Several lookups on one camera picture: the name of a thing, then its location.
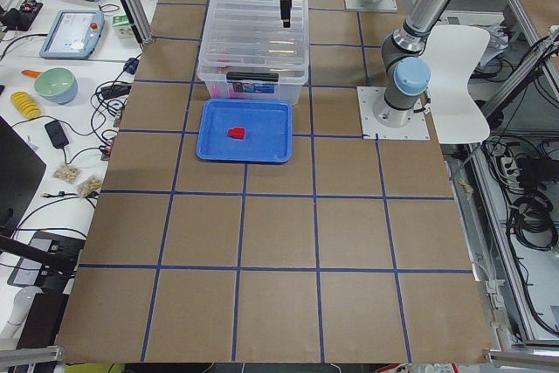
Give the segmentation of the green white carton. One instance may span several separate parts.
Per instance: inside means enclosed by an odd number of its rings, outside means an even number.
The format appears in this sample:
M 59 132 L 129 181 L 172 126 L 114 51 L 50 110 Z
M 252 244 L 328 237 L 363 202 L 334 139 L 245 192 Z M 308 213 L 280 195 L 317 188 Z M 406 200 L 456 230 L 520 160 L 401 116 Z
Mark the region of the green white carton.
M 120 39 L 134 38 L 135 34 L 132 25 L 126 15 L 115 15 L 111 18 L 112 28 L 116 36 Z

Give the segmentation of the near teach pendant tablet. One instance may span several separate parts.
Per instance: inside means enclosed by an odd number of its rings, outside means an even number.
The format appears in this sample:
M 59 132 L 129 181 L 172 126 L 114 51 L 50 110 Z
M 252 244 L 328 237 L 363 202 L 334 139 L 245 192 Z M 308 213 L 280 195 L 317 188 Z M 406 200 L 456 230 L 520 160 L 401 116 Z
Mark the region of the near teach pendant tablet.
M 39 56 L 43 59 L 88 59 L 98 44 L 105 16 L 95 10 L 61 10 Z

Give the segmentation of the black power adapter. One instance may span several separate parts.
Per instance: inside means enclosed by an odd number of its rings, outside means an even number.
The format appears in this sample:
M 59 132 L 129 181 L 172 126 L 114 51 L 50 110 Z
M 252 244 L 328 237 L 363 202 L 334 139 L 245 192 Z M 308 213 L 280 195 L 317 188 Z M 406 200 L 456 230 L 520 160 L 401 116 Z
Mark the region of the black power adapter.
M 66 133 L 58 120 L 50 121 L 45 124 L 45 132 L 47 133 L 52 146 L 55 149 L 63 149 L 69 144 Z

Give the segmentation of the yellow ridged toy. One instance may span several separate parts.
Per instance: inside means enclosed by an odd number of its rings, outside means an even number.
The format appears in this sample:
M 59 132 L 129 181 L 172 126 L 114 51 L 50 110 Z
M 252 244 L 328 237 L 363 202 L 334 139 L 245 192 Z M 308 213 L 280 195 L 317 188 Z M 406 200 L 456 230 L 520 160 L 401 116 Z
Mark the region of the yellow ridged toy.
M 36 119 L 41 115 L 38 103 L 24 91 L 18 91 L 10 96 L 10 101 L 16 110 L 26 119 Z

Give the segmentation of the black monitor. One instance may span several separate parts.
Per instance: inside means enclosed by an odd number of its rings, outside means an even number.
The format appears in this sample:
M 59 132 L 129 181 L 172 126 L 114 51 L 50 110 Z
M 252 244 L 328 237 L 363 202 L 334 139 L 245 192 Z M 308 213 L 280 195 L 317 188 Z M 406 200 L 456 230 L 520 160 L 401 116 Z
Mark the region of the black monitor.
M 36 194 L 46 165 L 4 119 L 0 135 L 1 234 L 10 237 Z

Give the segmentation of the white power strip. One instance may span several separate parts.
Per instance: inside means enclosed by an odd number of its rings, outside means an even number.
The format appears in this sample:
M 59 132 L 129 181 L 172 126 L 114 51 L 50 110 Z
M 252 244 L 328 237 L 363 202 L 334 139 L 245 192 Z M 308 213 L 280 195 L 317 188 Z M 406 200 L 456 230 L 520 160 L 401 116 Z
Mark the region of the white power strip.
M 498 164 L 503 181 L 511 188 L 518 187 L 518 176 L 520 172 L 515 159 L 509 155 L 502 155 L 498 159 Z

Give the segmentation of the snack bag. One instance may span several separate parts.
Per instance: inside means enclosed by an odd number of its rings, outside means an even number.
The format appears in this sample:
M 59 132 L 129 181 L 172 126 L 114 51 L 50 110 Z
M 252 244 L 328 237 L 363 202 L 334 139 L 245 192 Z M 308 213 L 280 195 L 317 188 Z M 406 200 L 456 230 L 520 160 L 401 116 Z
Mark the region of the snack bag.
M 102 179 L 96 175 L 91 175 L 77 186 L 77 192 L 79 197 L 86 198 L 99 191 L 101 186 Z
M 53 177 L 66 183 L 74 184 L 80 173 L 80 169 L 73 165 L 61 164 L 54 171 Z

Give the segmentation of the blue plastic tray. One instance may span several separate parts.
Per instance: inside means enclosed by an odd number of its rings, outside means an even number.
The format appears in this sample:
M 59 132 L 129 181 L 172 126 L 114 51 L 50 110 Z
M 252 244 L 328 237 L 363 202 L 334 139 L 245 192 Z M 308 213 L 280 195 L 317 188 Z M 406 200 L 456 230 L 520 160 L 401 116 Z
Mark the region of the blue plastic tray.
M 284 163 L 293 152 L 293 108 L 284 101 L 212 99 L 204 104 L 197 156 L 216 162 Z

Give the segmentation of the white chair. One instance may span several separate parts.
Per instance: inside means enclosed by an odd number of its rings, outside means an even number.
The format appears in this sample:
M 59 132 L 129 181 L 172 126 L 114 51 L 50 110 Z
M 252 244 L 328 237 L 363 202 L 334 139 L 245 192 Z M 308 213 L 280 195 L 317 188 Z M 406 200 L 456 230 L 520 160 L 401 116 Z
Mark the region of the white chair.
M 483 142 L 490 134 L 486 117 L 468 92 L 468 81 L 489 42 L 489 33 L 467 25 L 433 27 L 421 59 L 431 69 L 428 96 L 438 142 Z

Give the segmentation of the green bowl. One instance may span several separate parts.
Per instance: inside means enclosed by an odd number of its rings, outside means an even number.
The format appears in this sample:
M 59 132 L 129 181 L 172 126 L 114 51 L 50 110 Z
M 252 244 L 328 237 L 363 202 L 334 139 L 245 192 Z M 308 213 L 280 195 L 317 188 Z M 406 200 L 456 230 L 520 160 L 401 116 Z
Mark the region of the green bowl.
M 75 99 L 78 82 L 70 70 L 57 67 L 40 73 L 34 82 L 34 89 L 42 98 L 64 105 Z

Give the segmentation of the red block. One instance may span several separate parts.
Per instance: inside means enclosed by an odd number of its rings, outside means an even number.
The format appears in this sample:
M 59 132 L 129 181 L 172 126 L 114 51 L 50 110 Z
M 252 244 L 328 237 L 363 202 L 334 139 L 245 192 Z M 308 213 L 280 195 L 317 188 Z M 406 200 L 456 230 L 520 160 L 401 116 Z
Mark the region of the red block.
M 228 130 L 228 136 L 236 140 L 245 139 L 245 128 L 243 127 L 233 127 Z

